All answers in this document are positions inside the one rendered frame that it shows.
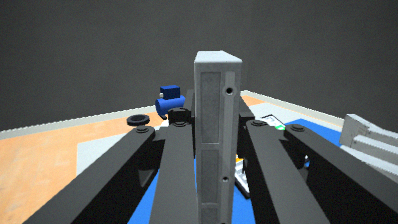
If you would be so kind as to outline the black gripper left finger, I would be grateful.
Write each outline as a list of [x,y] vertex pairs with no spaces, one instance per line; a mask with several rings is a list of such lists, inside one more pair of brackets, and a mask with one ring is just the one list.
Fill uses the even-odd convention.
[[195,153],[193,89],[159,130],[131,129],[22,224],[128,224],[158,171],[148,224],[198,224]]

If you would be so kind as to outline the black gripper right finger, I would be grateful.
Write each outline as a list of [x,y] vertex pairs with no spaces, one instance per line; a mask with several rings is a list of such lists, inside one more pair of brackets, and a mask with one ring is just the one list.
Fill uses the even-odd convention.
[[255,118],[241,96],[237,156],[255,224],[398,224],[398,183],[308,127]]

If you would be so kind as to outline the black-framed status screen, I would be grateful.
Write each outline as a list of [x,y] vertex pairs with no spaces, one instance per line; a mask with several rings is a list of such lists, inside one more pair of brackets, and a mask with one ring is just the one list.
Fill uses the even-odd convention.
[[[283,124],[279,119],[277,119],[272,114],[261,117],[261,119],[270,120],[278,129],[284,130],[285,124]],[[309,159],[306,156],[305,164],[307,162],[309,162]],[[247,186],[245,171],[244,171],[244,174],[242,174],[242,165],[243,165],[243,159],[238,159],[238,156],[237,156],[236,157],[235,186],[240,191],[240,193],[243,195],[243,197],[246,200],[248,200],[248,199],[250,199],[250,195],[249,195],[249,190],[248,190],[248,186]]]

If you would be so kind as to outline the blue mat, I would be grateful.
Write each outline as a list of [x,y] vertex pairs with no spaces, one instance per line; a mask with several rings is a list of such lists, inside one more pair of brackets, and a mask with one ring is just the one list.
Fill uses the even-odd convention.
[[[302,126],[308,127],[317,134],[326,138],[335,145],[338,145],[339,147],[342,146],[339,143],[341,132],[318,125],[316,123],[304,119],[298,119],[285,123],[285,125],[288,124],[301,124]],[[195,169],[195,183],[196,183],[196,153],[194,159],[194,169]],[[136,211],[134,212],[128,224],[148,224],[158,173],[155,176],[154,180],[152,181],[144,197],[142,198],[139,206],[137,207]],[[232,224],[255,224],[252,212],[251,200],[250,199],[246,200],[243,197],[243,195],[239,192],[239,190],[236,188],[236,186],[234,188]]]

